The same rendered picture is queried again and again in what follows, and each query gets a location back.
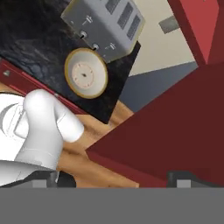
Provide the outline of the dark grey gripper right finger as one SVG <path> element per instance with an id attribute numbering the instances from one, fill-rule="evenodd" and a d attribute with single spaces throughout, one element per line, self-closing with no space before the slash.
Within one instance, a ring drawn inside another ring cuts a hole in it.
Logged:
<path id="1" fill-rule="evenodd" d="M 208 182 L 198 178 L 189 171 L 168 171 L 167 172 L 167 188 L 221 188 L 212 182 Z"/>

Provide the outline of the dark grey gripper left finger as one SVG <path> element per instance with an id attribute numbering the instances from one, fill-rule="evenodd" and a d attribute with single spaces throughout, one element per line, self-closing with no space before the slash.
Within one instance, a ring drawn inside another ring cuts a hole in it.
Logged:
<path id="1" fill-rule="evenodd" d="M 34 171 L 26 178 L 13 181 L 6 185 L 24 188 L 75 188 L 76 181 L 73 175 L 64 171 Z"/>

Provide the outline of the dark red cabinet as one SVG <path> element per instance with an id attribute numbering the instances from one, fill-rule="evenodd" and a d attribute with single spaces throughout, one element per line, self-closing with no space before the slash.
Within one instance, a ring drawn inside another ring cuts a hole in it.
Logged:
<path id="1" fill-rule="evenodd" d="M 87 155 L 141 187 L 165 187 L 170 172 L 224 186 L 224 62 L 194 70 Z"/>

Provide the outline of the white bowl with yellow rim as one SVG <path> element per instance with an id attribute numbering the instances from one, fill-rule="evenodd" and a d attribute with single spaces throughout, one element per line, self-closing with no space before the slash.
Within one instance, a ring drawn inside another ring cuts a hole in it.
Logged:
<path id="1" fill-rule="evenodd" d="M 99 97 L 109 82 L 106 64 L 88 48 L 71 51 L 66 57 L 64 70 L 68 86 L 84 99 Z"/>

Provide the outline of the grey toaster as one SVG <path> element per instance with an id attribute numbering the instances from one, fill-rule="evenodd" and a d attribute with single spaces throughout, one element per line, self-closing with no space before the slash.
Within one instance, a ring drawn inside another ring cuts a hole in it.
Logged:
<path id="1" fill-rule="evenodd" d="M 133 51 L 145 23 L 133 0 L 72 0 L 61 18 L 106 63 Z"/>

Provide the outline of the grey wall socket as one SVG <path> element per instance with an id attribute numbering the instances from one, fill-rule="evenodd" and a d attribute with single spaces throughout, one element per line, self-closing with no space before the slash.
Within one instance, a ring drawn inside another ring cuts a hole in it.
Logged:
<path id="1" fill-rule="evenodd" d="M 179 23 L 174 16 L 170 16 L 170 17 L 160 21 L 158 24 L 164 34 L 173 32 L 179 28 Z"/>

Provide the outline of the red wall cabinet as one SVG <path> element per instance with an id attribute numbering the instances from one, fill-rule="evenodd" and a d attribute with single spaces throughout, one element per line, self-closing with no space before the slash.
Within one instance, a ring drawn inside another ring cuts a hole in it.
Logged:
<path id="1" fill-rule="evenodd" d="M 167 0 L 198 65 L 224 63 L 224 0 Z"/>

